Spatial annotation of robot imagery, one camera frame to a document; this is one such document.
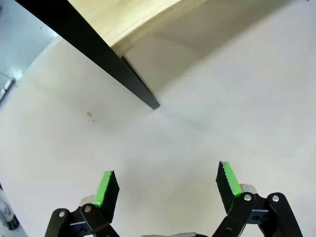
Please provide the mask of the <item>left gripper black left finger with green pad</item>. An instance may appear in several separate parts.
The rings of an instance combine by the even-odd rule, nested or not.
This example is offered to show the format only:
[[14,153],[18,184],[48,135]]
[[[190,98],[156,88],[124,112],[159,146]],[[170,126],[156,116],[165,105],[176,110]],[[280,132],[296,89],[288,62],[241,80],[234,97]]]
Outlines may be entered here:
[[70,212],[55,209],[50,217],[46,237],[117,237],[111,226],[119,185],[114,171],[105,171],[92,201]]

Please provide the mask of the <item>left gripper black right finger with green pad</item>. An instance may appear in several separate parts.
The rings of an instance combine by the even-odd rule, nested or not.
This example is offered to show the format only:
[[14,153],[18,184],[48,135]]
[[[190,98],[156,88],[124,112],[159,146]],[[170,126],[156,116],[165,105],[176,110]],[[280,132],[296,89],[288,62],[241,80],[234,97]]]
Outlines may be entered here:
[[254,186],[238,182],[227,161],[219,162],[216,183],[227,215],[214,237],[239,237],[247,224],[257,225],[265,237],[303,235],[284,194],[261,197]]

